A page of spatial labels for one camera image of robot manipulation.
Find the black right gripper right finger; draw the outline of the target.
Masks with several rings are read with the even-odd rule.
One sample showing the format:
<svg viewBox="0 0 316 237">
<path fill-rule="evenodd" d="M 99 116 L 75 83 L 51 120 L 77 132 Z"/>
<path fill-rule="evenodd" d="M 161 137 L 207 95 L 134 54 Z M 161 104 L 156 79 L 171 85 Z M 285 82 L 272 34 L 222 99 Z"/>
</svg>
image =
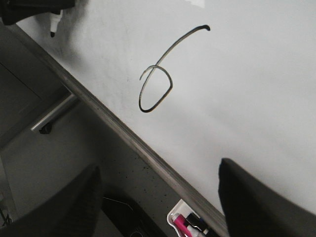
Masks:
<svg viewBox="0 0 316 237">
<path fill-rule="evenodd" d="M 265 186 L 229 158 L 219 166 L 220 203 L 231 237 L 314 237 L 316 216 Z"/>
</svg>

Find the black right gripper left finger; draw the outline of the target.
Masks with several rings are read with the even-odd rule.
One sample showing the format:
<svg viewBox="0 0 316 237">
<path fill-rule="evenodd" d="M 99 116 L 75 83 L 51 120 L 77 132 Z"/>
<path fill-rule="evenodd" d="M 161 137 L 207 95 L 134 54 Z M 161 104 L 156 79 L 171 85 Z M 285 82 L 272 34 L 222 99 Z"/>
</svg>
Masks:
<svg viewBox="0 0 316 237">
<path fill-rule="evenodd" d="M 102 180 L 87 166 L 45 203 L 0 231 L 2 237 L 91 237 L 102 205 Z"/>
</svg>

